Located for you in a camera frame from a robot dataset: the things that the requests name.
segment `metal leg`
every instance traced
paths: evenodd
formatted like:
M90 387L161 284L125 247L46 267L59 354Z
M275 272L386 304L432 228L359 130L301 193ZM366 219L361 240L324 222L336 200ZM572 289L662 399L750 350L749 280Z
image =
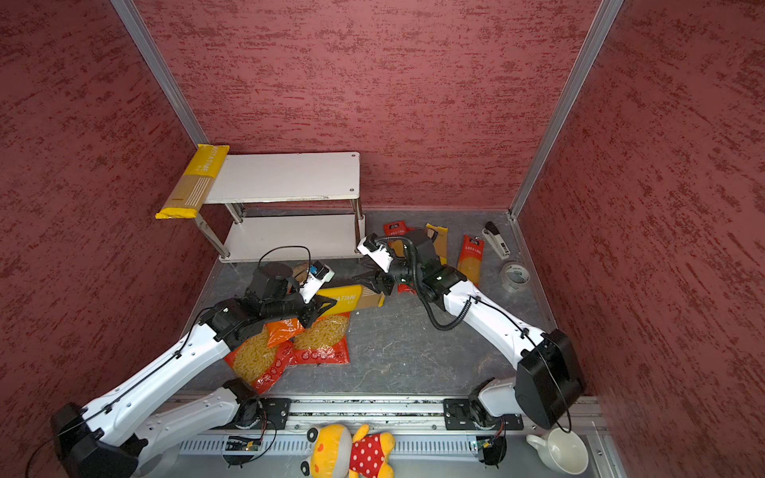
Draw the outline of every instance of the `metal leg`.
M244 216L244 208L240 204L226 204L226 209L231 213L231 217L234 218L234 224L242 223L242 216Z
M355 232L356 232L356 244L353 247L353 250L356 252L357 255L361 255L361 252L359 252L359 249L356 247L359 245L359 242L361 242L361 232L359 231L359 221L364 219L364 212L361 210L361 199L352 199L350 200L350 205L353 208L353 212L356 214L356 222L354 223L355 226Z
M210 226L207 224L207 221L204 220L201 214L197 213L197 217L194 218L194 223L197 224L199 230L202 231L205 237L207 237L207 240L210 241L210 244L213 245L215 250L218 251L220 258L228 259L231 253L228 249L226 249L220 239L218 239L218 236L215 235L212 228L210 228Z

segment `white cup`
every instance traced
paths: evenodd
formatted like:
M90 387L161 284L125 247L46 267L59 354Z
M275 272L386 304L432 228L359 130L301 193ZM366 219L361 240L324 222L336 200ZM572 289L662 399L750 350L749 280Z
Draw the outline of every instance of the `white cup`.
M526 435L526 443L534 447L539 458L550 470L578 475L587 469L590 456L584 442L576 433L565 433L560 428L537 437Z

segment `frog plush toy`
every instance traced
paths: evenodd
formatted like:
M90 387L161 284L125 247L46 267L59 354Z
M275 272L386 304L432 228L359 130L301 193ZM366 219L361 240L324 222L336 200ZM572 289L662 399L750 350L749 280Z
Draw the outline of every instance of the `frog plush toy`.
M308 431L314 444L310 458L300 465L305 476L312 478L393 478L388 456L396 446L390 433L367 435L369 425L362 425L351 437L341 424Z

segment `wall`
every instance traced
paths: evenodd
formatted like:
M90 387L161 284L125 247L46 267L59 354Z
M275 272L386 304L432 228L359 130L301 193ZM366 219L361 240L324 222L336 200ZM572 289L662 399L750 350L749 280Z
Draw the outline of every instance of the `wall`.
M765 473L763 21L627 0L522 212L630 477Z
M0 31L0 475L20 476L51 412L178 337L214 252L152 219L194 148L112 6L10 2Z
M138 0L211 141L360 151L370 206L507 208L598 0Z

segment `roll of tape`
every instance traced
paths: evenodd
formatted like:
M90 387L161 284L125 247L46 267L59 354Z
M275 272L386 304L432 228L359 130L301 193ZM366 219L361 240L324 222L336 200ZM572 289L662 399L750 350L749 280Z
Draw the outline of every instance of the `roll of tape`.
M500 281L506 291L514 294L529 286L531 275L520 262L507 262L500 271Z

